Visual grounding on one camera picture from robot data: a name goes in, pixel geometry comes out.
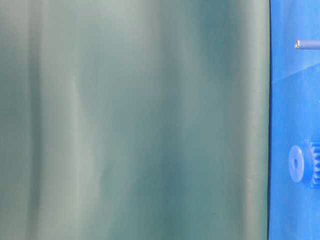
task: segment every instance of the teal cloth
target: teal cloth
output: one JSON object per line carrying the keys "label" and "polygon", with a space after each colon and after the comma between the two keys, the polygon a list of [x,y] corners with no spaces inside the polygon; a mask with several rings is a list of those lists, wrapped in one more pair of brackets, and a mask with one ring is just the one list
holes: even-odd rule
{"label": "teal cloth", "polygon": [[267,239],[269,1],[0,13],[0,239]]}

